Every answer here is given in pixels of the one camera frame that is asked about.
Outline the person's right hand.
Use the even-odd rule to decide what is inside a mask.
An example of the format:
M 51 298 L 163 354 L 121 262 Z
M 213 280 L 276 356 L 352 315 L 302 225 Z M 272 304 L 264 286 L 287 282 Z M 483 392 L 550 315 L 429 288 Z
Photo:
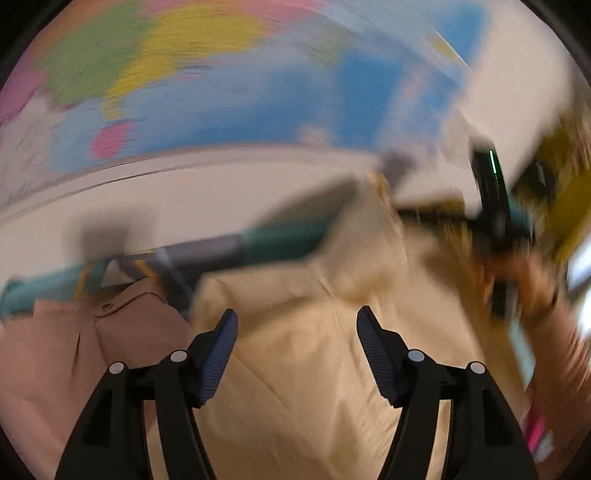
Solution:
M 488 302 L 496 281 L 517 287 L 521 323 L 533 327 L 546 318 L 558 301 L 552 272 L 533 250 L 519 250 L 499 256 L 475 257 L 474 269 L 483 298 Z

